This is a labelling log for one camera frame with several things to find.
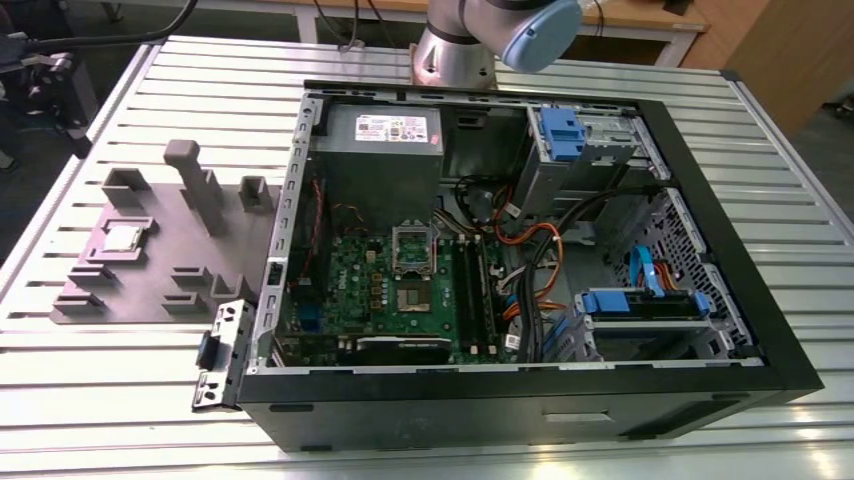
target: floor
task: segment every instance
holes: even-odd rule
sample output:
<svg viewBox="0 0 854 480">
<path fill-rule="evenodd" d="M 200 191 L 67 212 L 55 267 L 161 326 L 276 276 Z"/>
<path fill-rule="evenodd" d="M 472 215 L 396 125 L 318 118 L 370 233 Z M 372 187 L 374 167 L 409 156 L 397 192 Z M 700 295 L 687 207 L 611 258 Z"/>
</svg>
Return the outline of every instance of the floor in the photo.
<svg viewBox="0 0 854 480">
<path fill-rule="evenodd" d="M 123 19 L 110 24 L 95 3 L 70 3 L 69 19 L 77 34 L 105 35 L 155 30 L 176 14 L 173 8 L 122 6 Z M 349 34 L 348 22 L 337 25 Z M 417 41 L 421 27 L 392 24 L 389 31 L 397 45 Z M 296 22 L 286 16 L 248 12 L 198 10 L 178 31 L 184 35 L 226 36 L 257 40 L 297 41 Z M 384 36 L 374 22 L 358 26 L 358 38 L 369 46 L 384 46 Z M 333 43 L 330 33 L 320 29 L 320 41 Z M 133 52 L 131 47 L 89 50 L 85 61 L 98 100 L 111 89 Z M 0 122 L 6 121 L 0 115 Z M 69 157 L 66 142 L 50 131 L 29 131 L 5 146 L 17 159 L 11 169 L 0 170 L 0 263 L 5 259 L 41 199 L 50 188 Z M 854 218 L 854 121 L 833 118 L 832 110 L 820 110 L 807 127 L 792 139 L 807 164 L 836 199 L 848 217 Z"/>
</svg>

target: slotted aluminum table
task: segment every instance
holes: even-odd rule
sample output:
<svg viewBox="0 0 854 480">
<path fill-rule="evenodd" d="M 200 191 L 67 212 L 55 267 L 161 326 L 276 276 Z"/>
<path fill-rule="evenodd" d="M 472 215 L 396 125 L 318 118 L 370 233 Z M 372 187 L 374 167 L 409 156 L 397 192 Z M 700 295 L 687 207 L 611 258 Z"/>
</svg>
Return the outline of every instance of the slotted aluminum table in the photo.
<svg viewBox="0 0 854 480">
<path fill-rule="evenodd" d="M 241 413 L 189 412 L 206 325 L 57 326 L 50 303 L 114 167 L 178 182 L 192 138 L 220 183 L 281 183 L 306 78 L 409 81 L 404 51 L 173 37 L 142 46 L 0 271 L 0 473 L 137 478 L 837 478 L 854 471 L 851 225 L 737 82 L 716 72 L 561 62 L 501 89 L 663 101 L 825 389 L 671 441 L 284 454 Z"/>
</svg>

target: motherboard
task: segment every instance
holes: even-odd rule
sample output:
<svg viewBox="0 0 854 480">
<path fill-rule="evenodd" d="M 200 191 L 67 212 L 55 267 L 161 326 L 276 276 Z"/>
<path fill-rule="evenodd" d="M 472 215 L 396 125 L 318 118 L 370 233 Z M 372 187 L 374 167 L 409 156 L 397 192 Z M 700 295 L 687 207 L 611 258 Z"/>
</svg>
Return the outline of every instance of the motherboard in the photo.
<svg viewBox="0 0 854 480">
<path fill-rule="evenodd" d="M 400 357 L 408 364 L 496 363 L 508 356 L 489 276 L 498 246 L 406 233 L 333 239 L 324 301 L 297 303 L 278 323 L 286 365 Z"/>
</svg>

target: expansion slot bracket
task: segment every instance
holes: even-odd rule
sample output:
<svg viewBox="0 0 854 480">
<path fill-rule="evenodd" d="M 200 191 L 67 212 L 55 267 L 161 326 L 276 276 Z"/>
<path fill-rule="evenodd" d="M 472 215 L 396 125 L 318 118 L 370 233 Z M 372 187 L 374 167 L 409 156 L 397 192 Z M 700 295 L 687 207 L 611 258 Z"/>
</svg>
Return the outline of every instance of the expansion slot bracket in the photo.
<svg viewBox="0 0 854 480">
<path fill-rule="evenodd" d="M 240 410 L 237 390 L 246 359 L 248 333 L 254 308 L 245 300 L 222 303 L 210 330 L 198 344 L 196 366 L 201 370 L 192 401 L 193 412 Z"/>
</svg>

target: power supply label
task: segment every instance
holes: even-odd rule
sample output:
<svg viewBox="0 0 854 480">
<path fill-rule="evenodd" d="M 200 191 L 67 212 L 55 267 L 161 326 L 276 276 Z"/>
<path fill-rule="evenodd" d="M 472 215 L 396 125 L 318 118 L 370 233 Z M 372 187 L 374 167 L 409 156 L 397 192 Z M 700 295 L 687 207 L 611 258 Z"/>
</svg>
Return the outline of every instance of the power supply label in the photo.
<svg viewBox="0 0 854 480">
<path fill-rule="evenodd" d="M 358 115 L 356 141 L 426 143 L 426 117 Z"/>
</svg>

